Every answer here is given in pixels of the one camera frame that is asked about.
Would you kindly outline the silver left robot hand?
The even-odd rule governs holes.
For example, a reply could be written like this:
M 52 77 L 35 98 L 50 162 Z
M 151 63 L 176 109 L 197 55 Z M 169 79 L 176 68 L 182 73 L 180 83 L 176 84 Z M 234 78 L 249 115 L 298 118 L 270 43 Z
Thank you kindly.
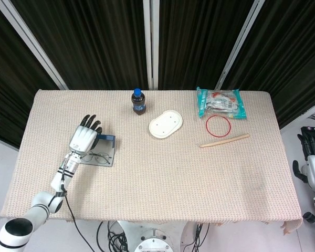
M 96 115 L 86 115 L 77 126 L 69 143 L 69 150 L 79 155 L 86 155 L 99 141 L 102 134 L 101 121 Z

